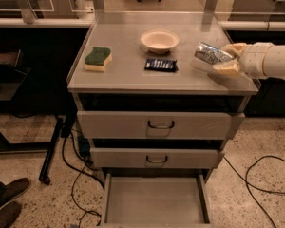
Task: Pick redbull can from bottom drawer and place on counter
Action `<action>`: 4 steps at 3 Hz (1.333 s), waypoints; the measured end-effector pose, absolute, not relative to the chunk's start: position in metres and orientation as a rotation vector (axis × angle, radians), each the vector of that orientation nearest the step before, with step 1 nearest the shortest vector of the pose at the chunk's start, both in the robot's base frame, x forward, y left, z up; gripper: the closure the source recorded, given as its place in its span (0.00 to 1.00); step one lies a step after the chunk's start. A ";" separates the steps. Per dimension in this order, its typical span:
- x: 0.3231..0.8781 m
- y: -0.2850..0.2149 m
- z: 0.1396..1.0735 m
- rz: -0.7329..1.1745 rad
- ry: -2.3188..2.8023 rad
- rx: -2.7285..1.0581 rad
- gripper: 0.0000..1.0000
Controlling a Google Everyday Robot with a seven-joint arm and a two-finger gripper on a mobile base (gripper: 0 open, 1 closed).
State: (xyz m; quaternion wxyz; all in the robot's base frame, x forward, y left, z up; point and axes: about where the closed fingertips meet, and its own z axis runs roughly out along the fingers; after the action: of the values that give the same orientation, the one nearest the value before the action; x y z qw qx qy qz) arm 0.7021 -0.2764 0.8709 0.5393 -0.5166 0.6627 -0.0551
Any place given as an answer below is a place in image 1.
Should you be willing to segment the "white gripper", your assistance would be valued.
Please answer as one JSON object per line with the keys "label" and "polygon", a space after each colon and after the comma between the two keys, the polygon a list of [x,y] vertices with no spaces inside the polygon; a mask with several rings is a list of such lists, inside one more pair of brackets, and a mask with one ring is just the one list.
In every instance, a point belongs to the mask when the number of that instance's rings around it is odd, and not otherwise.
{"label": "white gripper", "polygon": [[235,43],[226,45],[221,50],[230,54],[235,60],[215,64],[213,69],[217,73],[226,76],[238,76],[241,70],[249,78],[263,79],[265,78],[263,69],[265,56],[272,46],[272,43],[248,45],[246,43]]}

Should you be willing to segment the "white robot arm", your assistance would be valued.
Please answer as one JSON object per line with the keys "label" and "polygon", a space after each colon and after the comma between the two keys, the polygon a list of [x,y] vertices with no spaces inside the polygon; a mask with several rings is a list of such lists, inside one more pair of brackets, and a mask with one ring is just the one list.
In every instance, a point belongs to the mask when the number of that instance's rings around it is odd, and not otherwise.
{"label": "white robot arm", "polygon": [[234,59],[213,65],[213,69],[219,74],[285,81],[285,45],[236,43],[226,45],[221,50]]}

